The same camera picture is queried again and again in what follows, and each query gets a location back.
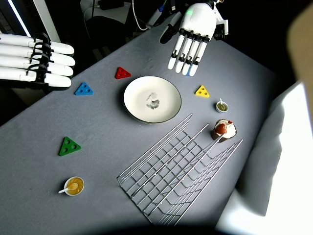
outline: gray tabletop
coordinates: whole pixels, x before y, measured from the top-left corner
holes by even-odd
[[[190,135],[211,124],[197,138],[202,146],[212,142],[209,130],[221,118],[234,121],[238,134],[218,144],[216,152],[244,139],[180,221],[217,222],[267,114],[276,78],[251,58],[214,40],[194,77],[170,71],[167,63],[177,37],[160,44],[163,26],[145,32],[74,77],[67,91],[52,92],[0,128],[2,234],[85,234],[148,225],[116,177],[190,113],[186,130]],[[116,80],[119,66],[131,78]],[[126,86],[145,75],[171,81],[181,94],[179,114],[165,124],[137,122],[123,106]],[[74,95],[82,82],[94,95]],[[194,95],[200,85],[206,86],[210,98]],[[220,97],[230,106],[226,114],[215,111]],[[82,149],[60,157],[65,136]],[[84,179],[84,191],[75,197],[58,194],[71,176]]]

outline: metal wire basket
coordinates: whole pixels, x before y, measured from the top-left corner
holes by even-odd
[[[184,130],[192,114],[121,173],[117,180],[155,225],[176,225],[243,140],[214,158],[208,153],[223,137],[201,148]]]

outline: triangle block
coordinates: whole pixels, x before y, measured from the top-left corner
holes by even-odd
[[[86,82],[83,82],[75,92],[75,95],[88,95],[88,94],[93,94],[93,90],[88,86]]]
[[[210,94],[209,94],[209,92],[207,92],[207,90],[204,87],[204,85],[200,86],[200,88],[196,91],[195,95],[202,96],[202,97],[205,97],[205,98],[209,98],[210,97]]]
[[[82,149],[81,146],[72,141],[69,137],[65,137],[59,155],[64,156],[80,149]]]
[[[123,69],[122,67],[117,68],[117,71],[115,74],[116,79],[130,77],[130,76],[131,76],[131,74],[129,72],[127,72],[125,69]]]

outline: plate rim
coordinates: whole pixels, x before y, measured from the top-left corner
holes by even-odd
[[[178,94],[179,94],[179,97],[180,97],[180,106],[179,106],[179,109],[178,109],[177,113],[176,113],[174,116],[172,116],[171,118],[169,118],[169,119],[167,119],[167,120],[165,120],[165,121],[149,122],[149,121],[144,121],[144,120],[141,120],[141,119],[137,118],[137,117],[136,117],[135,115],[133,115],[133,114],[131,113],[131,111],[127,108],[126,103],[125,103],[125,92],[126,92],[126,90],[128,89],[128,87],[129,87],[134,81],[136,81],[137,79],[140,79],[140,78],[144,78],[144,77],[156,77],[156,78],[160,78],[160,79],[163,79],[163,80],[169,82],[170,84],[172,84],[172,85],[175,87],[175,89],[177,90],[177,92],[178,92]],[[130,84],[127,85],[127,87],[126,87],[126,89],[125,89],[125,91],[124,91],[123,100],[124,100],[125,108],[126,108],[127,111],[132,115],[132,117],[134,117],[136,120],[138,120],[138,121],[140,121],[140,122],[143,122],[143,123],[146,123],[146,124],[149,124],[149,123],[150,123],[150,124],[160,124],[160,123],[165,123],[165,122],[167,122],[167,121],[173,119],[173,118],[176,117],[176,115],[180,112],[181,104],[182,104],[182,99],[181,99],[181,95],[180,95],[180,92],[179,92],[178,88],[177,88],[172,82],[170,82],[169,80],[167,80],[167,79],[165,79],[165,78],[162,78],[162,77],[158,77],[158,76],[142,76],[142,77],[138,77],[138,78],[134,79],[133,81],[131,81]]]

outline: green triangle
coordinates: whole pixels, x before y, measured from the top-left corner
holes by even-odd
[[[69,137],[65,137],[59,155],[64,156],[80,149],[82,149],[81,146],[72,141]]]

